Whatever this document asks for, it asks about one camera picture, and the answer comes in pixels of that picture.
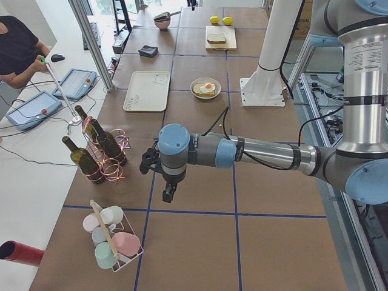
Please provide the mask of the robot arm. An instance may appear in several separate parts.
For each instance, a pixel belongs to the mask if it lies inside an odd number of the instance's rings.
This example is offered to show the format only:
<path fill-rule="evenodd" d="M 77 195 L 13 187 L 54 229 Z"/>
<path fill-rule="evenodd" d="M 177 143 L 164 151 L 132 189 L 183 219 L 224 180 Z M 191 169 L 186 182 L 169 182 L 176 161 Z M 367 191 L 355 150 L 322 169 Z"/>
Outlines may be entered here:
<path fill-rule="evenodd" d="M 344 47 L 343 140 L 335 148 L 295 146 L 217 133 L 191 134 L 179 124 L 163 127 L 155 171 L 173 200 L 187 164 L 229 168 L 257 162 L 298 170 L 364 204 L 387 201 L 387 2 L 315 1 L 311 38 Z"/>

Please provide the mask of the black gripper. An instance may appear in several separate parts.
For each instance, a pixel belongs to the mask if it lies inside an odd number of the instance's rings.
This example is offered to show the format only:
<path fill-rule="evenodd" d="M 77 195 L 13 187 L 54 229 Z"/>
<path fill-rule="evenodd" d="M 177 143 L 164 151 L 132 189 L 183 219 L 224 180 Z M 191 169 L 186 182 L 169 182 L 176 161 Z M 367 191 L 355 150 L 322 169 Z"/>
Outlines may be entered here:
<path fill-rule="evenodd" d="M 155 141 L 155 145 L 157 149 L 155 171 L 162 174 L 167 182 L 162 193 L 162 200 L 172 202 L 177 183 L 182 181 L 186 175 L 186 149 L 174 155 L 166 155 L 159 148 L 161 143 L 158 140 Z"/>

